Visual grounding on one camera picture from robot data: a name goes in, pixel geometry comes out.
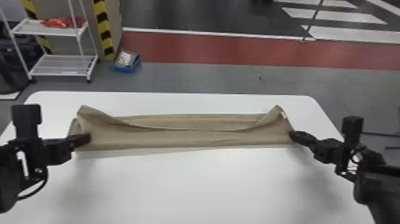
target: black cable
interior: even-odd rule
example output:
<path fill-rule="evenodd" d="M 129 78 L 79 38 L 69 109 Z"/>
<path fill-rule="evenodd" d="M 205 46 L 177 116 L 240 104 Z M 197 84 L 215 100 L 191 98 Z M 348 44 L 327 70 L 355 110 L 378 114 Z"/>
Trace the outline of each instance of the black cable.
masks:
<path fill-rule="evenodd" d="M 19 196 L 19 197 L 18 197 L 18 200 L 19 200 L 19 201 L 34 196 L 34 195 L 37 194 L 41 189 L 43 189 L 43 188 L 45 187 L 47 181 L 49 180 L 49 172 L 48 172 L 47 167 L 43 170 L 43 172 L 44 172 L 45 178 L 44 178 L 42 184 L 41 184 L 38 188 L 36 188 L 34 191 L 32 191 L 31 193 L 28 193 L 28 194 L 26 194 L 26 195 Z"/>

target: dark equipment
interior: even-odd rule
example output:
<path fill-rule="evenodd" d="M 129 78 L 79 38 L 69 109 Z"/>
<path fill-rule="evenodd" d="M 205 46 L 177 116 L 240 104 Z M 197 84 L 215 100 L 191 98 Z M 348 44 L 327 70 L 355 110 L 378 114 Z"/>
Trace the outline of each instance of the dark equipment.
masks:
<path fill-rule="evenodd" d="M 380 153 L 360 144 L 363 123 L 361 117 L 343 119 L 345 142 L 318 140 L 306 132 L 290 132 L 290 138 L 310 148 L 316 160 L 336 165 L 335 173 L 354 183 L 355 201 L 368 206 L 377 224 L 400 223 L 400 167 L 387 165 Z M 350 162 L 357 170 L 349 169 Z"/>
<path fill-rule="evenodd" d="M 39 138 L 38 125 L 42 123 L 42 117 L 37 104 L 14 105 L 12 121 L 16 138 L 0 147 L 0 213 L 10 210 L 18 200 L 38 193 L 47 183 L 48 166 L 69 161 L 75 148 L 90 142 L 89 134 L 64 139 Z M 24 153 L 26 165 L 18 159 L 19 152 Z M 34 191 L 20 195 L 40 182 Z"/>

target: yellow and black striped pillar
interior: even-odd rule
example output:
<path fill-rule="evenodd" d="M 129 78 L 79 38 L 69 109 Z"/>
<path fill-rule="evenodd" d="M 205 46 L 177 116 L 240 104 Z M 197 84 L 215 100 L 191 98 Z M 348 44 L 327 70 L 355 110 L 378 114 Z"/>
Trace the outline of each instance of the yellow and black striped pillar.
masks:
<path fill-rule="evenodd" d="M 93 9 L 97 21 L 97 28 L 101 38 L 101 46 L 106 60 L 115 58 L 115 49 L 111 37 L 110 22 L 108 21 L 105 0 L 93 0 Z"/>
<path fill-rule="evenodd" d="M 29 18 L 37 20 L 36 7 L 31 0 L 22 0 L 26 13 Z M 40 44 L 45 48 L 47 54 L 53 54 L 49 40 L 45 36 L 39 36 Z"/>

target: red floor stripe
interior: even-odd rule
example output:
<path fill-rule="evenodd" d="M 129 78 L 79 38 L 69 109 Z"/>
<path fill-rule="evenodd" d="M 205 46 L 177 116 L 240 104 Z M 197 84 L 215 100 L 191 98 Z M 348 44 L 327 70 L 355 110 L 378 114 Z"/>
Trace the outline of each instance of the red floor stripe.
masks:
<path fill-rule="evenodd" d="M 125 32 L 143 62 L 400 70 L 400 45 Z"/>

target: fabric fold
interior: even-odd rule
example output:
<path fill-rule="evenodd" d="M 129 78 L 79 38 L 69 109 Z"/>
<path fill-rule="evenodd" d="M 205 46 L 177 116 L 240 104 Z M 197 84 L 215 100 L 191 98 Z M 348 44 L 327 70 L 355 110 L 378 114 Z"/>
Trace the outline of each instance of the fabric fold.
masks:
<path fill-rule="evenodd" d="M 266 114 L 111 117 L 83 105 L 71 123 L 69 135 L 90 133 L 92 142 L 80 149 L 86 151 L 290 144 L 290 130 L 279 106 Z"/>

